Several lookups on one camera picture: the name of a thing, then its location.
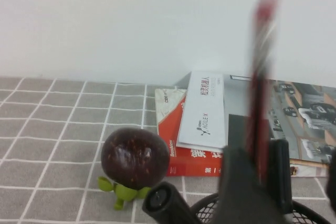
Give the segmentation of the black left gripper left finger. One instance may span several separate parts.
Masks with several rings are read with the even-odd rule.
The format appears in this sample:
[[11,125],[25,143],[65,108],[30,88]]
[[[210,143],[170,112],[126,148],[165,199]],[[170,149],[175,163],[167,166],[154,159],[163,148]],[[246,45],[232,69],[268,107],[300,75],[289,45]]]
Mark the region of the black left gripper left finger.
[[241,148],[223,149],[214,223],[286,223],[260,184],[249,155]]

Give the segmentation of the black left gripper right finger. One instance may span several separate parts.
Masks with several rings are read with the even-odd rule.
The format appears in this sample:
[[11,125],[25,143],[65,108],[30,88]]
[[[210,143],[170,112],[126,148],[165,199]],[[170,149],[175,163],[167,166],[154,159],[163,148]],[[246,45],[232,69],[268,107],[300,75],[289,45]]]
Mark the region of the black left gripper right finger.
[[331,154],[331,161],[328,169],[328,181],[325,188],[327,197],[335,198],[335,149]]

